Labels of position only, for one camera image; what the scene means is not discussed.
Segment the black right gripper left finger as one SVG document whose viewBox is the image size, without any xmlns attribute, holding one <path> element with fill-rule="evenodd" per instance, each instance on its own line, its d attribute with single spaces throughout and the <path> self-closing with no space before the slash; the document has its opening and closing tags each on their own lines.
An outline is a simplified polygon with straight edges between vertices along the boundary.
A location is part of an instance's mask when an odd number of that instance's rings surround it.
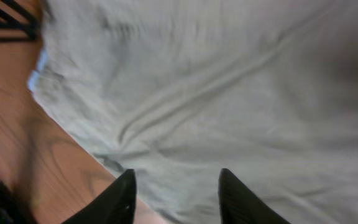
<svg viewBox="0 0 358 224">
<path fill-rule="evenodd" d="M 135 171 L 128 169 L 90 204 L 63 224 L 133 224 L 135 206 Z"/>
</svg>

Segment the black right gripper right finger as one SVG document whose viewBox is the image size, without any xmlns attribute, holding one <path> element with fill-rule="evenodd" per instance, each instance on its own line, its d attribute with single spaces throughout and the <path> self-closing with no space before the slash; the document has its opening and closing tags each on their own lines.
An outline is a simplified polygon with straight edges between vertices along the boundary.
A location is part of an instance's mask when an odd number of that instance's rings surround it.
<svg viewBox="0 0 358 224">
<path fill-rule="evenodd" d="M 218 197 L 221 224 L 289 224 L 226 168 L 220 172 Z"/>
</svg>

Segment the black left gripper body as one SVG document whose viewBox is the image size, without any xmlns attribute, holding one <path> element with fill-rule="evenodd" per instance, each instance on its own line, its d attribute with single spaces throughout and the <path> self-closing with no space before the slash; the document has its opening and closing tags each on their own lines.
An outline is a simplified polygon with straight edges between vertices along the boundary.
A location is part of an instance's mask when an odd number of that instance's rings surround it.
<svg viewBox="0 0 358 224">
<path fill-rule="evenodd" d="M 0 43 L 36 41 L 40 32 L 40 23 L 38 20 L 14 0 L 1 0 L 1 2 L 20 14 L 27 20 L 27 23 L 18 21 L 0 8 L 0 29 L 19 30 L 26 35 L 25 37 L 0 37 Z"/>
</svg>

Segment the khaki green shorts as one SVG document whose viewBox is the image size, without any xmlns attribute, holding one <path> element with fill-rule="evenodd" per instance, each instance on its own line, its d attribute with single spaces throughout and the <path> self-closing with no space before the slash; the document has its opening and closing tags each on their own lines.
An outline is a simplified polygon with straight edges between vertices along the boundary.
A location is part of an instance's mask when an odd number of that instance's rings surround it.
<svg viewBox="0 0 358 224">
<path fill-rule="evenodd" d="M 230 169 L 291 223 L 358 223 L 358 1 L 55 0 L 36 102 L 173 223 Z"/>
</svg>

